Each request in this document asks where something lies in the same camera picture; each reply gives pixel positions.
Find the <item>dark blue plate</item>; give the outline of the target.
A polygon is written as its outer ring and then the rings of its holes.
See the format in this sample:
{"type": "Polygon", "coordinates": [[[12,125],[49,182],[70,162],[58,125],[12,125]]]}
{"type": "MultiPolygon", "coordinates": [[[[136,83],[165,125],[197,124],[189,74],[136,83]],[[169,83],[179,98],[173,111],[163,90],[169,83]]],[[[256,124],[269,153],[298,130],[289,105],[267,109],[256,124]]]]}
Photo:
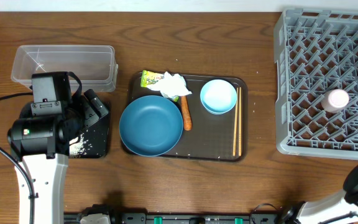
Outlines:
{"type": "Polygon", "coordinates": [[[178,107],[157,95],[131,102],[119,121],[122,143],[134,154],[145,157],[160,156],[173,149],[182,132],[183,117],[178,107]]]}

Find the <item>light blue bowl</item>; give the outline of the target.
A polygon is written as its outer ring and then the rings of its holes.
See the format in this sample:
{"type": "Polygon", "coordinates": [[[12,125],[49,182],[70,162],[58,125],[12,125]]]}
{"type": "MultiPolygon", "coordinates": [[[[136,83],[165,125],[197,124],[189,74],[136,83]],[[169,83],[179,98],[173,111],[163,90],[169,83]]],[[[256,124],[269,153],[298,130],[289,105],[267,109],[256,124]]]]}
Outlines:
{"type": "Polygon", "coordinates": [[[211,114],[224,114],[237,103],[237,91],[225,80],[215,79],[203,85],[200,92],[201,104],[211,114]]]}

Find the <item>white rice pile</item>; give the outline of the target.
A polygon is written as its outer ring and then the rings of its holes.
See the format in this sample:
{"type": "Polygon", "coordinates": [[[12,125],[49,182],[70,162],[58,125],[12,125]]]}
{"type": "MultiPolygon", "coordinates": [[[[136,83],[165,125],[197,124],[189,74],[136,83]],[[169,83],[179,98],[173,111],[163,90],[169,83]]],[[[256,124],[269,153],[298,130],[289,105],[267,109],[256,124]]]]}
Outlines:
{"type": "Polygon", "coordinates": [[[80,157],[87,154],[86,143],[88,140],[85,140],[84,134],[79,135],[78,137],[70,141],[70,157],[80,157]]]}

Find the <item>white pink cup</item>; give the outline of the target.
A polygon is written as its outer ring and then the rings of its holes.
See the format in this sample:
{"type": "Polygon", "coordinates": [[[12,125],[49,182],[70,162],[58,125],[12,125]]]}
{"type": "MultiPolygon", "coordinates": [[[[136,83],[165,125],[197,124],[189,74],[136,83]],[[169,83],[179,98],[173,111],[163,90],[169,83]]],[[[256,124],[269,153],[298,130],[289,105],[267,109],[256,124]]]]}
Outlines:
{"type": "Polygon", "coordinates": [[[349,103],[349,94],[342,89],[329,90],[321,100],[323,109],[330,113],[337,113],[343,110],[349,103]]]}

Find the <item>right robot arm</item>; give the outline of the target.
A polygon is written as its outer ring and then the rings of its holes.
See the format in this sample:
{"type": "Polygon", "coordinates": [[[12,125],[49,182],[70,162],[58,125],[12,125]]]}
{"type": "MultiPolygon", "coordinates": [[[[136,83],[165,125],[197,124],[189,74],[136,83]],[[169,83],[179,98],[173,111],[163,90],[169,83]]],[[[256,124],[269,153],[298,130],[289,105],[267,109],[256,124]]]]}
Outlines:
{"type": "Polygon", "coordinates": [[[358,166],[346,177],[343,189],[315,202],[301,202],[285,209],[277,223],[358,222],[358,166]]]}

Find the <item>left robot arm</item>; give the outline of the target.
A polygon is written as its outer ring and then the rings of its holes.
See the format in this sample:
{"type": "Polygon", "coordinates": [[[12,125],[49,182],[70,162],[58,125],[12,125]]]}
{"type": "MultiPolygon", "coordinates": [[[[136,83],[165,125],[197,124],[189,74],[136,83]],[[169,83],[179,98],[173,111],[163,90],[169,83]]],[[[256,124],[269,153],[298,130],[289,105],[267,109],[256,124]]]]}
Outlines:
{"type": "Polygon", "coordinates": [[[63,223],[70,146],[84,143],[79,157],[107,154],[110,110],[92,90],[71,91],[73,72],[32,75],[33,101],[7,133],[19,184],[20,223],[63,223]]]}

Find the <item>black waste tray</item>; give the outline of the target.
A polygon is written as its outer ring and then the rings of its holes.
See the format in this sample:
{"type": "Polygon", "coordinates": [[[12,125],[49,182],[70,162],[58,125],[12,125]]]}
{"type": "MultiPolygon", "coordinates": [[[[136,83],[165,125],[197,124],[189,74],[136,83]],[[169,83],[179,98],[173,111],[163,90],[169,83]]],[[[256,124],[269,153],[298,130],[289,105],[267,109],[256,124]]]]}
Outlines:
{"type": "Polygon", "coordinates": [[[12,153],[19,159],[34,154],[54,158],[70,157],[70,141],[84,134],[87,154],[80,157],[97,159],[108,151],[109,108],[97,97],[81,97],[79,102],[64,101],[26,104],[7,134],[12,153]]]}

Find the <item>grey dishwasher rack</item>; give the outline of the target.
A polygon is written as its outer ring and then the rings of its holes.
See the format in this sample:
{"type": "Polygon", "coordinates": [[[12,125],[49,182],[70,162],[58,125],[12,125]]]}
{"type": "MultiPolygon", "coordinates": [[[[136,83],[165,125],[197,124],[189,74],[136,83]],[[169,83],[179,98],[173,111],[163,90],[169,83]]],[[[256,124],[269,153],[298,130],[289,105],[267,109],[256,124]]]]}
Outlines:
{"type": "Polygon", "coordinates": [[[358,160],[358,12],[286,9],[273,36],[278,151],[358,160]],[[330,113],[321,100],[334,89],[350,100],[330,113]]]}

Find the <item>orange carrot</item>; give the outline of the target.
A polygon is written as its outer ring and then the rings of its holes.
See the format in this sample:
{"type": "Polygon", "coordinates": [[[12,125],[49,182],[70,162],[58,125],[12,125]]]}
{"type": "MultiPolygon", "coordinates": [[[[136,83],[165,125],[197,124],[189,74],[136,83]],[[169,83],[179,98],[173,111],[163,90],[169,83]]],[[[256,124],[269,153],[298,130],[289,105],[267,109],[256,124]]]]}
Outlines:
{"type": "Polygon", "coordinates": [[[188,107],[188,102],[186,96],[181,96],[181,113],[183,116],[183,127],[186,131],[190,131],[192,129],[192,120],[188,107]]]}

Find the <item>crumpled white tissue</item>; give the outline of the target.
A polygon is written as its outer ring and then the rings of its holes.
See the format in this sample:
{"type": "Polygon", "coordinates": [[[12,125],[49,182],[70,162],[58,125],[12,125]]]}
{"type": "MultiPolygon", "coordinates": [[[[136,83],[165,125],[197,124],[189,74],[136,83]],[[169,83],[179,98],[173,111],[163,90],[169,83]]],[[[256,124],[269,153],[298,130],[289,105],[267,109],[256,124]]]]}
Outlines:
{"type": "Polygon", "coordinates": [[[153,91],[159,91],[162,96],[174,99],[177,96],[187,96],[192,92],[187,89],[185,79],[179,75],[171,75],[168,72],[163,74],[163,78],[154,84],[147,85],[153,91]]]}

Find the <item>dark brown serving tray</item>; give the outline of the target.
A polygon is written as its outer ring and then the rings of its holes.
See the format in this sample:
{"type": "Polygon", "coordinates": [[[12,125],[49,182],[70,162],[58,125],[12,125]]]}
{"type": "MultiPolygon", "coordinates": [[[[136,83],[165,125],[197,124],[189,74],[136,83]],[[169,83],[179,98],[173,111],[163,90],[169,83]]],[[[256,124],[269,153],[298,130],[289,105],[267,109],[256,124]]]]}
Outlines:
{"type": "Polygon", "coordinates": [[[187,98],[193,123],[192,130],[184,131],[173,149],[162,157],[193,159],[204,161],[237,162],[247,153],[247,85],[238,77],[214,77],[204,75],[184,75],[186,84],[193,92],[187,98]],[[201,88],[211,80],[225,80],[235,88],[242,88],[242,155],[239,157],[239,117],[237,117],[236,155],[232,155],[235,111],[214,115],[204,108],[200,100],[201,88]]]}

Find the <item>green snack wrapper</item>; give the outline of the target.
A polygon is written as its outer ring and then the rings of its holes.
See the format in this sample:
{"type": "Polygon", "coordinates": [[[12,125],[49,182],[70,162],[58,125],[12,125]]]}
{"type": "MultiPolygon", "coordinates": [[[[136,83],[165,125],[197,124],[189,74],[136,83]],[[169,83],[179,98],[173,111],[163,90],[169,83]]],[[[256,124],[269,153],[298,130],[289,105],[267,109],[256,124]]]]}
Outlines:
{"type": "Polygon", "coordinates": [[[143,88],[148,88],[149,90],[152,90],[152,91],[159,91],[160,94],[164,98],[168,98],[174,102],[177,102],[179,99],[179,96],[169,96],[168,94],[163,92],[162,85],[157,84],[160,80],[163,80],[166,78],[172,78],[172,77],[173,76],[168,72],[157,73],[157,72],[151,72],[148,70],[143,70],[142,76],[141,76],[141,81],[140,81],[140,86],[143,88]]]}

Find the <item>left wooden chopstick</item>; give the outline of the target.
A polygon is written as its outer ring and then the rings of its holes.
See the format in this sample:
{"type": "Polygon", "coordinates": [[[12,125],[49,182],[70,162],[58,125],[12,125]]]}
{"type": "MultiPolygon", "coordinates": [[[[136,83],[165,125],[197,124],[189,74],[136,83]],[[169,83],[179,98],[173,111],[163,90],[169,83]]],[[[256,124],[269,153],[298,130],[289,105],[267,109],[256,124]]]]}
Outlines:
{"type": "Polygon", "coordinates": [[[236,155],[238,97],[239,97],[239,88],[236,88],[236,104],[235,104],[235,115],[234,115],[234,135],[233,135],[233,146],[232,146],[232,155],[233,155],[233,156],[236,155]]]}

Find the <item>clear plastic bin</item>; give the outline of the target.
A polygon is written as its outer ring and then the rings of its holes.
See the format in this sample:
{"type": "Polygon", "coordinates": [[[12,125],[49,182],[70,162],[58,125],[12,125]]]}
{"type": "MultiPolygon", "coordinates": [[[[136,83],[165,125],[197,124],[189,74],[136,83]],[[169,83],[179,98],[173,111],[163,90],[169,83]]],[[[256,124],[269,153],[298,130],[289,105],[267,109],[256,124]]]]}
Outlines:
{"type": "Polygon", "coordinates": [[[110,45],[22,45],[16,51],[11,80],[28,88],[35,73],[73,72],[83,91],[112,92],[117,71],[110,45]]]}

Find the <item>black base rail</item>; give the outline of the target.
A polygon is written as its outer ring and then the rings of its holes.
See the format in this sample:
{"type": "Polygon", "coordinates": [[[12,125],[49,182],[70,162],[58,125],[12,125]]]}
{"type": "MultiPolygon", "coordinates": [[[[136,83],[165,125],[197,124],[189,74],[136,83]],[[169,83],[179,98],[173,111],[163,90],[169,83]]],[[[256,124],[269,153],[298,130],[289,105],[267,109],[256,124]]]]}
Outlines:
{"type": "Polygon", "coordinates": [[[275,223],[273,212],[250,214],[218,213],[149,213],[145,209],[113,210],[109,205],[92,205],[80,213],[65,213],[63,223],[111,224],[248,224],[275,223]]]}

